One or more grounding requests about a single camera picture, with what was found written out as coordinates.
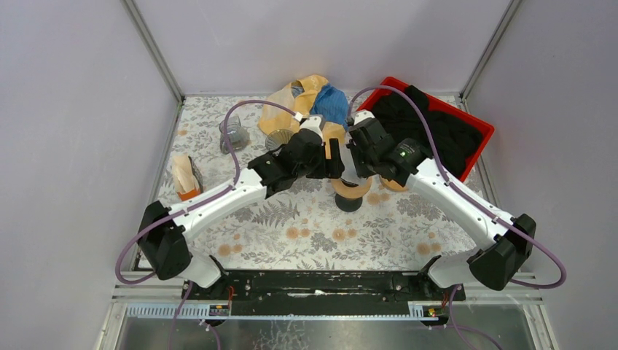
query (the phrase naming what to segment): patterned table surface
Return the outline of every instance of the patterned table surface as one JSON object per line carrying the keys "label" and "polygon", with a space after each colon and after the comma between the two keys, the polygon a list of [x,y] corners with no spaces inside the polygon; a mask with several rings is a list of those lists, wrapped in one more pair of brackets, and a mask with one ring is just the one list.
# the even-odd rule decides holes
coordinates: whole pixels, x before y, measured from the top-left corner
{"label": "patterned table surface", "polygon": [[[188,154],[200,169],[206,190],[232,178],[234,165],[219,151],[218,124],[235,103],[263,97],[188,97],[171,155]],[[453,96],[442,97],[455,105]],[[262,106],[239,108],[251,143],[238,153],[241,167],[263,154],[265,135],[257,120]],[[466,185],[481,194],[476,169]],[[193,241],[193,254],[215,256],[225,268],[418,270],[436,254],[471,249],[474,242],[438,208],[419,195],[392,192],[374,178],[362,207],[345,213],[335,205],[329,180],[300,179],[286,192],[241,209]],[[171,163],[163,174],[159,199],[180,200]],[[149,268],[141,257],[140,268]]]}

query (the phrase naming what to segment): white cable connector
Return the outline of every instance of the white cable connector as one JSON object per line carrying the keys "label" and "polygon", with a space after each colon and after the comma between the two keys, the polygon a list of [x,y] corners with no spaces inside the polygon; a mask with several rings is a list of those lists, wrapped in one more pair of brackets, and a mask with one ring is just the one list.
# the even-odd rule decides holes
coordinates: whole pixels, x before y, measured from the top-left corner
{"label": "white cable connector", "polygon": [[300,121],[303,119],[303,115],[301,112],[296,112],[296,114],[294,114],[293,118],[300,123]]}

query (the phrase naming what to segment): red tray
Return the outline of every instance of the red tray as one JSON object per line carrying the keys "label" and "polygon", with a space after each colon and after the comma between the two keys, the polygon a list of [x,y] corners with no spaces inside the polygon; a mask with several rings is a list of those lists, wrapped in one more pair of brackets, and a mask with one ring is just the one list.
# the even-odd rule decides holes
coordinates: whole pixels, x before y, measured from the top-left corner
{"label": "red tray", "polygon": [[[406,84],[405,82],[393,77],[387,77],[380,83],[380,85],[391,86],[400,91],[403,91],[405,88],[410,86],[410,84]],[[378,101],[380,97],[390,95],[391,93],[392,92],[388,90],[375,90],[369,96],[369,98],[359,107],[359,110],[366,109],[370,111],[371,107],[373,107],[375,102]],[[433,96],[427,95],[427,97],[429,98],[430,111],[442,111],[454,115],[455,117],[463,120],[464,122],[474,126],[478,131],[480,131],[483,136],[483,140],[481,142],[481,145],[479,146],[479,149],[477,149],[477,151],[473,155],[466,158],[466,170],[459,177],[459,180],[463,181],[466,179],[468,174],[470,174],[470,171],[474,167],[474,164],[477,162],[477,159],[479,159],[481,152],[485,148],[485,145],[489,142],[489,138],[493,134],[495,128],[493,127],[493,125],[486,123],[468,113],[465,113],[464,111],[455,108]]]}

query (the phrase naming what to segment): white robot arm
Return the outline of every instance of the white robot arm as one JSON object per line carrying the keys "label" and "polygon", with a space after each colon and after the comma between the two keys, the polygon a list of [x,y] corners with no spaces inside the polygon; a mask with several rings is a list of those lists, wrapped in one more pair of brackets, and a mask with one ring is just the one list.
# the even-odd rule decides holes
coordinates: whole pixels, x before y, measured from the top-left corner
{"label": "white robot arm", "polygon": [[[146,209],[142,227],[161,216],[185,212],[139,241],[157,276],[160,279],[181,276],[201,287],[209,287],[221,276],[219,266],[213,260],[191,256],[187,248],[187,243],[196,239],[204,228],[244,206],[287,190],[301,176],[341,177],[354,184],[380,174],[429,199],[457,222],[477,245],[467,252],[435,257],[421,273],[426,273],[440,288],[478,280],[492,289],[503,289],[530,254],[531,246],[497,225],[495,217],[488,217],[445,184],[431,154],[413,140],[395,144],[370,112],[357,112],[354,117],[350,127],[351,141],[346,148],[338,152],[337,141],[329,140],[333,151],[330,160],[324,158],[324,140],[320,131],[322,120],[313,116],[301,125],[301,131],[281,150],[251,161],[248,168],[240,172],[236,184],[230,180],[169,209],[163,208],[159,202],[151,204]],[[510,213],[495,208],[458,180],[451,181],[491,209],[497,217],[513,221],[519,229],[533,236],[536,224],[530,217],[524,214],[514,219]],[[194,208],[213,197],[216,199]]]}

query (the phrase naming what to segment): blue cloth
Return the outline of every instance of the blue cloth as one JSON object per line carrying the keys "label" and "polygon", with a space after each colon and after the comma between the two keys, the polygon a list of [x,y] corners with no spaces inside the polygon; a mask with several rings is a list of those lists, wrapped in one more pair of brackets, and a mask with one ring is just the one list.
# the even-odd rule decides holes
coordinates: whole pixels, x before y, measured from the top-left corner
{"label": "blue cloth", "polygon": [[310,111],[311,114],[322,114],[327,122],[343,125],[347,131],[348,124],[345,123],[345,115],[348,113],[348,99],[341,90],[335,89],[332,85],[326,84],[316,96],[316,102]]}

